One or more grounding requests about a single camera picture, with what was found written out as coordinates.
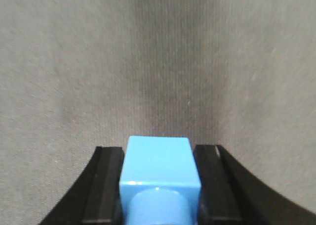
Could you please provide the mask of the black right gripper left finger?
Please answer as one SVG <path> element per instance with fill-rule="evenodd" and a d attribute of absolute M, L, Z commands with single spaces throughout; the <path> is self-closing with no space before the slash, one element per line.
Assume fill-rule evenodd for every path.
<path fill-rule="evenodd" d="M 40 224 L 122 224 L 119 178 L 123 160 L 120 147 L 96 147 L 80 176 Z"/>

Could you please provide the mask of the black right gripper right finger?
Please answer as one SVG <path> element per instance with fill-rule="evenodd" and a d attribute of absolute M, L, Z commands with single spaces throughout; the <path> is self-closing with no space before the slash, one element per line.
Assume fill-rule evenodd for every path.
<path fill-rule="evenodd" d="M 194 149 L 200 225 L 314 225 L 316 215 L 267 186 L 221 145 Z"/>

